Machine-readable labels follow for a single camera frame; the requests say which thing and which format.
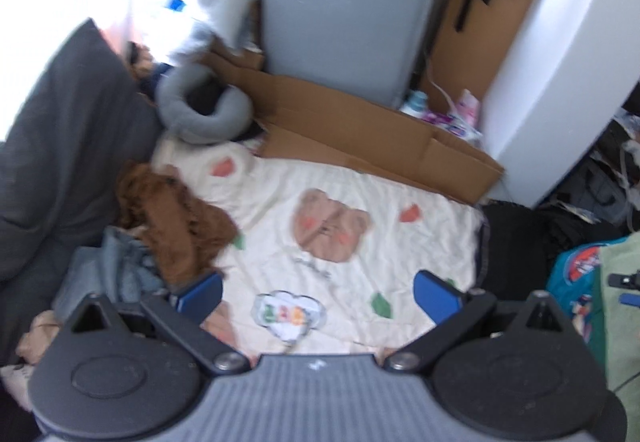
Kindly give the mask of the small teddy bear toy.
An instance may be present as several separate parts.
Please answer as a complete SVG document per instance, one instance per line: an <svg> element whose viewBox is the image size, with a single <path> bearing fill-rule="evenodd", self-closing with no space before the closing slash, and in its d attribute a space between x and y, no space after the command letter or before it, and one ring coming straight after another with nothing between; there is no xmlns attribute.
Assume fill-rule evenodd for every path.
<svg viewBox="0 0 640 442"><path fill-rule="evenodd" d="M155 62L149 47L129 41L126 48L128 69L140 92L155 99L157 85L172 69L171 64Z"/></svg>

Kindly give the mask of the teal printed bag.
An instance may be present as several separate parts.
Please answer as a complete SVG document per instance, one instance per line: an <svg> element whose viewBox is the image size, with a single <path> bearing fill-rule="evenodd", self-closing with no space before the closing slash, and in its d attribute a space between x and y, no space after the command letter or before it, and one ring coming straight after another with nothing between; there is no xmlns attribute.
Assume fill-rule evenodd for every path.
<svg viewBox="0 0 640 442"><path fill-rule="evenodd" d="M586 344L593 339L597 317L602 313L602 250L612 244L587 243L561 253L548 279L546 290Z"/></svg>

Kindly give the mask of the beige garment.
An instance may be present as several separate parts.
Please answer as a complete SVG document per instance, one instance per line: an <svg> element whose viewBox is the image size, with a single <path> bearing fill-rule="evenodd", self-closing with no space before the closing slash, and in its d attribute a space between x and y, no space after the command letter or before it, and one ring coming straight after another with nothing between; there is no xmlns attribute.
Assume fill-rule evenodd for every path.
<svg viewBox="0 0 640 442"><path fill-rule="evenodd" d="M4 390L26 412L32 411L32 402L28 396L28 384L36 366L43 358L47 348L61 329L61 323L52 310L38 314L26 332L18 341L16 354L20 362L1 368L1 382Z"/></svg>

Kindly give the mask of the detergent bottle blue cap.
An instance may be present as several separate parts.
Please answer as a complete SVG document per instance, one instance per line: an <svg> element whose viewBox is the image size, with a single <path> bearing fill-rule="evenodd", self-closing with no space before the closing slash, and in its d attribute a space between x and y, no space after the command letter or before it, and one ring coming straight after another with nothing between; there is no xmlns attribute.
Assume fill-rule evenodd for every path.
<svg viewBox="0 0 640 442"><path fill-rule="evenodd" d="M428 96L422 90L410 90L405 102L400 107L405 115L424 119L428 113Z"/></svg>

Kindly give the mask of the brown cardboard sheet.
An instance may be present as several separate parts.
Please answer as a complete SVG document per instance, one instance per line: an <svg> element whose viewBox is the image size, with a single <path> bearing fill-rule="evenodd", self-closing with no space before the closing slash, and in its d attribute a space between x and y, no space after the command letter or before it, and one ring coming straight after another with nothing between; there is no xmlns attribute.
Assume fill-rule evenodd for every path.
<svg viewBox="0 0 640 442"><path fill-rule="evenodd" d="M311 82L235 66L214 53L202 64L250 96L268 132L259 154L349 168L474 205L503 167L454 134L405 113Z"/></svg>

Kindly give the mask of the green cloth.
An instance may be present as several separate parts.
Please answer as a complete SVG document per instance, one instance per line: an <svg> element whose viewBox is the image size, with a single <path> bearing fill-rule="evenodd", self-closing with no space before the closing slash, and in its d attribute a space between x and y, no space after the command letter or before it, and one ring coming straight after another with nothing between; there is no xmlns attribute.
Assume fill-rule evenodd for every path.
<svg viewBox="0 0 640 442"><path fill-rule="evenodd" d="M608 284L613 274L632 275L639 271L639 234L628 236L621 243L612 243L600 250L600 306L593 318L591 340L602 338L600 362L608 386L617 390L630 424L639 422L639 309L620 303L624 289Z"/></svg>

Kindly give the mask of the grey appliance cabinet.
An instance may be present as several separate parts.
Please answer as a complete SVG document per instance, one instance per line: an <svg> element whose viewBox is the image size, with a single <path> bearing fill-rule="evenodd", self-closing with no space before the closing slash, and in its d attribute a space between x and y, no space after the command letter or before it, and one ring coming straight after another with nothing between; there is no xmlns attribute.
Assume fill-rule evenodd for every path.
<svg viewBox="0 0 640 442"><path fill-rule="evenodd" d="M262 0L266 69L396 107L434 1Z"/></svg>

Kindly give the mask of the brown garment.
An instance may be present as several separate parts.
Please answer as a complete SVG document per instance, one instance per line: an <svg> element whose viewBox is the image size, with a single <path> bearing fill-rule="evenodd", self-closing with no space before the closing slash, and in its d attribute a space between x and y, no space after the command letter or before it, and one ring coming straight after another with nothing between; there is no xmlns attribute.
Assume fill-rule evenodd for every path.
<svg viewBox="0 0 640 442"><path fill-rule="evenodd" d="M196 197L175 172L131 163L116 185L118 225L140 228L160 276L170 286L213 272L214 261L239 235L230 215Z"/></svg>

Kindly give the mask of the cream bear print bedsheet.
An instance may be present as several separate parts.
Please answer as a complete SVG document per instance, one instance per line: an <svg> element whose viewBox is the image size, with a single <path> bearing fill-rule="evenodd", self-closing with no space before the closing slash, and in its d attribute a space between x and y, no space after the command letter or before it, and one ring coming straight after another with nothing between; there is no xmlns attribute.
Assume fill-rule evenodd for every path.
<svg viewBox="0 0 640 442"><path fill-rule="evenodd" d="M474 284L482 214L442 195L333 165L258 158L235 143L164 137L152 165L176 171L238 227L216 259L224 289L203 326L251 358L381 355L433 327L413 299L416 273L460 290Z"/></svg>

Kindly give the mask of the upright brown cardboard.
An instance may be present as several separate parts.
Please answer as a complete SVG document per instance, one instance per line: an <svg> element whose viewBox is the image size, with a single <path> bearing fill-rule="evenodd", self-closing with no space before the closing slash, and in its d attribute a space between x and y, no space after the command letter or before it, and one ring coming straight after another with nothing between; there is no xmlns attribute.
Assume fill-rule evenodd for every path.
<svg viewBox="0 0 640 442"><path fill-rule="evenodd" d="M482 100L533 0L448 0L420 89L448 110L467 88Z"/></svg>

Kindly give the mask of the black bag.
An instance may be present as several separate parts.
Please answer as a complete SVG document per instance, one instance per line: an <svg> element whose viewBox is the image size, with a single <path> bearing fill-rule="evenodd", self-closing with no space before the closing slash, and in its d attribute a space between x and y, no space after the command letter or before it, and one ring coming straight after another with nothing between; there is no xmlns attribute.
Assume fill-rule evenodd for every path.
<svg viewBox="0 0 640 442"><path fill-rule="evenodd" d="M546 287L560 254L623 237L613 224L563 205L529 209L491 201L480 211L475 285L501 300L522 301Z"/></svg>

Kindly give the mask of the pink bottle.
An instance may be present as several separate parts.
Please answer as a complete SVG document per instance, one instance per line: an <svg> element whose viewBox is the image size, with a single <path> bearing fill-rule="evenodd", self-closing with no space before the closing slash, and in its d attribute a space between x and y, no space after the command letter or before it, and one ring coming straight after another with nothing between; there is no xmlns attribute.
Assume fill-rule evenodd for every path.
<svg viewBox="0 0 640 442"><path fill-rule="evenodd" d="M474 125L480 115L480 101L465 88L458 99L457 110L463 120Z"/></svg>

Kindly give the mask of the white purple detergent pouch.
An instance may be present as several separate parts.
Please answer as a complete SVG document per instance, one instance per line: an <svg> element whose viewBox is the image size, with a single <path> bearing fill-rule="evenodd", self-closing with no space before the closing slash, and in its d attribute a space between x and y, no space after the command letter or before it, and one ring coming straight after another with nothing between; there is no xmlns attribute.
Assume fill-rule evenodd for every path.
<svg viewBox="0 0 640 442"><path fill-rule="evenodd" d="M422 120L473 146L480 145L482 134L454 113L434 113L434 111L427 110Z"/></svg>

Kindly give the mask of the grey neck pillow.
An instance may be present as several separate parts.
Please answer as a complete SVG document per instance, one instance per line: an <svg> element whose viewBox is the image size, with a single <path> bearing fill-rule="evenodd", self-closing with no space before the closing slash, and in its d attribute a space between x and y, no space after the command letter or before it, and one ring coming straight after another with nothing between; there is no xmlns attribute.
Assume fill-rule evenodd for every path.
<svg viewBox="0 0 640 442"><path fill-rule="evenodd" d="M204 64L164 73L155 89L155 104L165 129L191 145L233 141L254 121L250 96Z"/></svg>

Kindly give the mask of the blue-grey denim garment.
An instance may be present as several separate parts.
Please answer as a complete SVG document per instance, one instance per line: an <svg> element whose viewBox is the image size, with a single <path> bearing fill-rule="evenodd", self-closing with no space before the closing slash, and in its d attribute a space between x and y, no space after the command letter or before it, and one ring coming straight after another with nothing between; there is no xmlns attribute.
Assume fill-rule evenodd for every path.
<svg viewBox="0 0 640 442"><path fill-rule="evenodd" d="M75 250L52 310L64 323L90 293L106 295L111 303L136 303L165 289L151 250L122 229L108 227L101 246Z"/></svg>

